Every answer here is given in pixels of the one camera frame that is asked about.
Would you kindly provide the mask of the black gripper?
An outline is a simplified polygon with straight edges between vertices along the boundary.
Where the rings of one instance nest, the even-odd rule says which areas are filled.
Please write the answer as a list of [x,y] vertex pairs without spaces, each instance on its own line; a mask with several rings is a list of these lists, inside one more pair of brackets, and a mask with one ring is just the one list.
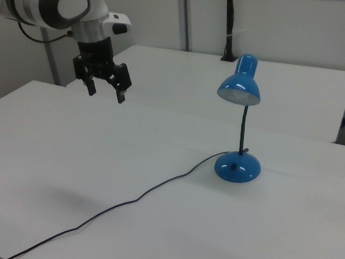
[[77,42],[79,56],[73,59],[76,79],[87,87],[90,96],[96,93],[93,77],[107,79],[116,90],[118,103],[125,100],[125,92],[132,86],[128,67],[125,63],[113,62],[113,45],[110,37],[97,42]]

